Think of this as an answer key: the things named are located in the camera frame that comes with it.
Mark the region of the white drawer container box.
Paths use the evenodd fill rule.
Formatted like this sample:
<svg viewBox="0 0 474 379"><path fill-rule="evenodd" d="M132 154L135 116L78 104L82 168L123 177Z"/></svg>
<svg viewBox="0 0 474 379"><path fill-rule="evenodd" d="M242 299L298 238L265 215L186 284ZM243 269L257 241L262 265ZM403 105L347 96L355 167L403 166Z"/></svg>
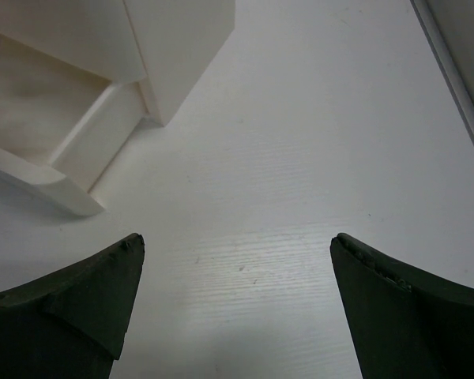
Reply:
<svg viewBox="0 0 474 379"><path fill-rule="evenodd" d="M0 178L78 216L137 124L168 124L233 1L0 1Z"/></svg>

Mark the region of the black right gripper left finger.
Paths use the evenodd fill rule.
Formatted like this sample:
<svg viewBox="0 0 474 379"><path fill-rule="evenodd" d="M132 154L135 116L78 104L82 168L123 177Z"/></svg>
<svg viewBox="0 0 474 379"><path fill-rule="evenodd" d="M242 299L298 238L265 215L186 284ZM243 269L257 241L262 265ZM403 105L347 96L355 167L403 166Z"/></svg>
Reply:
<svg viewBox="0 0 474 379"><path fill-rule="evenodd" d="M0 378L108 378L121 356L145 241L106 249L0 292Z"/></svg>

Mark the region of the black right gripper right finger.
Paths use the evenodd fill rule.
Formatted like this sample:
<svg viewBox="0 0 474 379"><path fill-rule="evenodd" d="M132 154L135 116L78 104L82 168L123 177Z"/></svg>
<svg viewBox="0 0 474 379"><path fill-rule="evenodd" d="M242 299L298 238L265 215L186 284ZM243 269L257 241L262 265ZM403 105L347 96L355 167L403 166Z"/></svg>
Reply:
<svg viewBox="0 0 474 379"><path fill-rule="evenodd" d="M474 289L345 233L330 256L364 378L474 378Z"/></svg>

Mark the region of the aluminium table frame rail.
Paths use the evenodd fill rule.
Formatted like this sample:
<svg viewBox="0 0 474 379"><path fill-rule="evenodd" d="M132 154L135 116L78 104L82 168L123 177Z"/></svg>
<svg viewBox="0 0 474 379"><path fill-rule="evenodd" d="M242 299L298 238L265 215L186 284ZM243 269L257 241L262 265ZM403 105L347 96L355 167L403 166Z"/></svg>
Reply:
<svg viewBox="0 0 474 379"><path fill-rule="evenodd" d="M427 3L425 1L411 1L411 5L474 145L474 103L469 95L465 81L453 60L453 56Z"/></svg>

